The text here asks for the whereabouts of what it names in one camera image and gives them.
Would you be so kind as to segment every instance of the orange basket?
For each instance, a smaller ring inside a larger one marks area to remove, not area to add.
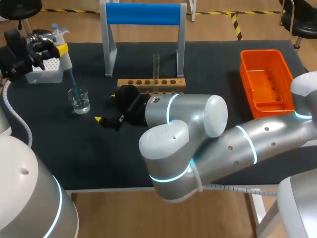
[[[242,51],[240,75],[254,118],[295,111],[293,76],[278,50]]]

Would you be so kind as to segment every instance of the yellow black tape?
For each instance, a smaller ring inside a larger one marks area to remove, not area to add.
[[[73,9],[41,9],[43,12],[76,12],[76,13],[91,13],[99,14],[99,11],[90,10],[73,10]],[[201,11],[196,12],[196,15],[231,15],[231,14],[280,14],[280,11]]]
[[[243,41],[241,30],[240,30],[240,27],[238,25],[237,14],[231,14],[231,18],[232,18],[232,23],[233,23],[234,29],[236,31],[236,36],[238,38],[238,41]]]
[[[43,12],[76,12],[76,13],[91,13],[99,14],[99,11],[90,11],[90,10],[72,10],[72,9],[41,9]]]
[[[280,11],[201,11],[196,12],[196,15],[231,15],[231,14],[280,14]]]

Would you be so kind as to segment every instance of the test tube rack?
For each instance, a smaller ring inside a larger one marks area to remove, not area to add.
[[[175,94],[184,92],[184,89],[186,88],[186,79],[118,79],[118,88],[122,85],[134,85],[142,94]]]

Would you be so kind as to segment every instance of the blue bar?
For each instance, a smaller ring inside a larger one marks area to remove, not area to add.
[[[180,4],[106,3],[108,24],[179,25]]]

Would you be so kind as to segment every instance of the table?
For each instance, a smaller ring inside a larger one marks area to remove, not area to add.
[[[124,124],[115,132],[101,128],[94,116],[115,114],[110,95],[118,78],[151,78],[154,53],[160,54],[160,77],[174,78],[176,43],[118,43],[117,48],[113,77],[105,78],[102,44],[69,44],[77,84],[89,92],[91,111],[86,115],[71,112],[68,78],[42,85],[19,80],[9,88],[9,101],[33,132],[32,149],[66,190],[152,187],[138,149],[147,128]],[[278,49],[294,77],[305,73],[290,41],[187,42],[185,93],[222,96],[229,111],[227,128],[252,119],[239,75],[240,52],[246,49]],[[12,135],[26,141],[22,126],[5,112]],[[316,152],[316,147],[295,149],[215,182],[278,184],[288,176],[317,168]]]

